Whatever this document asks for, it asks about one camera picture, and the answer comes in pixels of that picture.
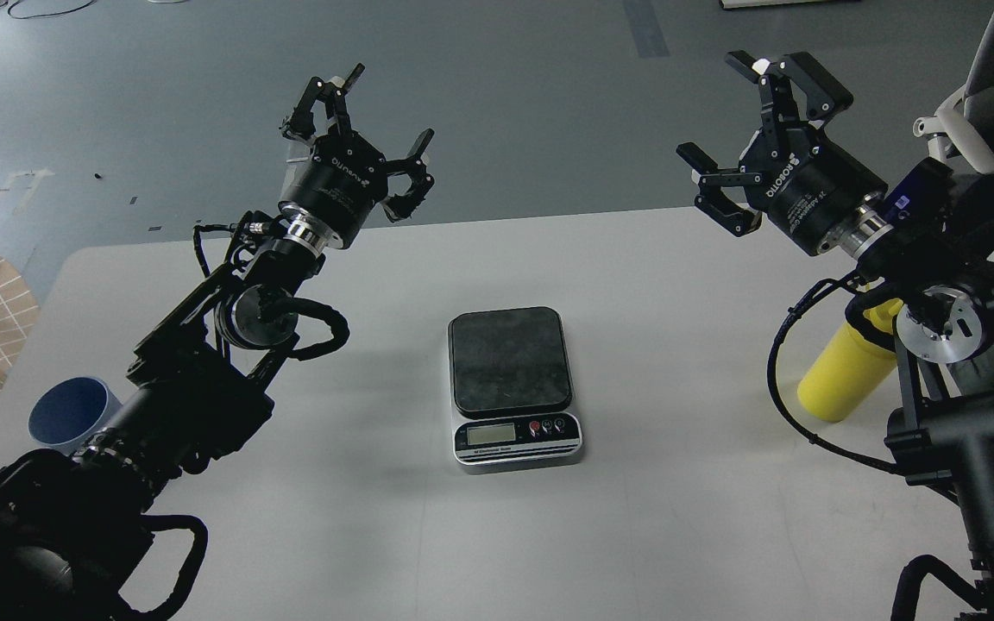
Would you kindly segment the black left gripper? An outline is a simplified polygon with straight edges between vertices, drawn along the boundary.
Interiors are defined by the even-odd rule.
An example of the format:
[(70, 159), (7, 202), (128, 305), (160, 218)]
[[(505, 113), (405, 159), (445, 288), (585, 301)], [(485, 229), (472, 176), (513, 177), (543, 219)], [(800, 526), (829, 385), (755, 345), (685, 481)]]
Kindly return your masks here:
[[(384, 162), (384, 154), (352, 128), (346, 96), (364, 70), (363, 63), (356, 63), (347, 78), (324, 81), (312, 76), (280, 126), (281, 136), (289, 141), (312, 141), (311, 160), (281, 197), (281, 215), (311, 217), (324, 230), (327, 245), (338, 250), (351, 247), (376, 202), (386, 198), (387, 219), (399, 223), (413, 215), (435, 184), (425, 158), (434, 129), (423, 130), (406, 156)], [(316, 138), (315, 109), (320, 103), (327, 135)], [(387, 196), (387, 178), (397, 176), (408, 177), (409, 188)]]

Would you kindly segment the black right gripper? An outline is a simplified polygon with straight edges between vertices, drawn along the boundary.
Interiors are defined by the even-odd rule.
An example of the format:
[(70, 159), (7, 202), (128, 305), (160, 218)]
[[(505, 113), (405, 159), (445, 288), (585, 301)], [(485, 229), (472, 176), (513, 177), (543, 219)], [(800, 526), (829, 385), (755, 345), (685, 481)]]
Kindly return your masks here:
[[(833, 229), (888, 189), (824, 131), (853, 94), (808, 52), (769, 60), (730, 51), (725, 62), (758, 87), (760, 126), (740, 158), (746, 172), (720, 168), (694, 142), (676, 147), (695, 173), (695, 207), (737, 237), (760, 227), (761, 211), (807, 255), (828, 251)], [(766, 136), (782, 133), (781, 145)], [(723, 190), (743, 187), (750, 208)]]

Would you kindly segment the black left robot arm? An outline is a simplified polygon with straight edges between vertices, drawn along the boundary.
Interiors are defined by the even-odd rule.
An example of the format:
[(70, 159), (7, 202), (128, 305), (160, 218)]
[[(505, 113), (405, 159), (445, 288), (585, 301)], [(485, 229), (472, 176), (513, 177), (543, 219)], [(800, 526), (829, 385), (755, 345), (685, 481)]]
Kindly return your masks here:
[(363, 70), (311, 78), (280, 127), (306, 147), (303, 172), (277, 215), (224, 227), (224, 261), (135, 346), (126, 404), (70, 452), (0, 468), (0, 620), (170, 620), (188, 601), (208, 528), (154, 515), (154, 500), (243, 448), (273, 414), (267, 389), (285, 362), (343, 348), (346, 318), (299, 288), (374, 207), (397, 223), (434, 185), (433, 130), (388, 159), (352, 126), (346, 97)]

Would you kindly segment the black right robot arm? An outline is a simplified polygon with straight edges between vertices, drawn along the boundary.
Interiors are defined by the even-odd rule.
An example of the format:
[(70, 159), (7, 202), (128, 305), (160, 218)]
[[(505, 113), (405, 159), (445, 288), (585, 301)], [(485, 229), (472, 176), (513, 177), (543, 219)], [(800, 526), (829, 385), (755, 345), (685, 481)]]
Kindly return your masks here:
[(852, 105), (851, 92), (811, 54), (773, 60), (739, 50), (726, 63), (758, 88), (760, 126), (737, 166), (719, 166), (694, 142), (676, 152), (693, 169), (695, 207), (731, 235), (776, 225), (811, 256), (840, 248), (855, 267), (805, 293), (777, 332), (768, 359), (774, 405), (777, 355), (797, 319), (833, 291), (852, 298), (846, 318), (865, 341), (896, 356), (901, 405), (887, 423), (894, 461), (856, 455), (806, 432), (834, 455), (924, 486), (961, 511), (974, 583), (933, 555), (901, 571), (891, 618), (916, 616), (933, 575), (970, 606), (966, 620), (994, 620), (994, 262), (946, 229), (950, 148), (979, 172), (994, 172), (981, 138), (932, 130), (930, 154), (889, 189), (826, 135)]

